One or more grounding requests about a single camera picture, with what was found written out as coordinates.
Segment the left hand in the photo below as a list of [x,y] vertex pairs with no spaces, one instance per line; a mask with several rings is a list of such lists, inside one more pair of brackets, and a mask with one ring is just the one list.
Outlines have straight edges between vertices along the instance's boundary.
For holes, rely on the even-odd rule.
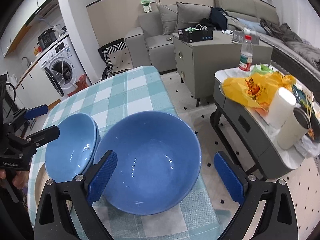
[[[3,180],[6,179],[6,172],[4,169],[0,169],[1,187],[5,188]],[[14,178],[10,179],[12,184],[18,189],[22,189],[28,182],[29,171],[15,171]]]

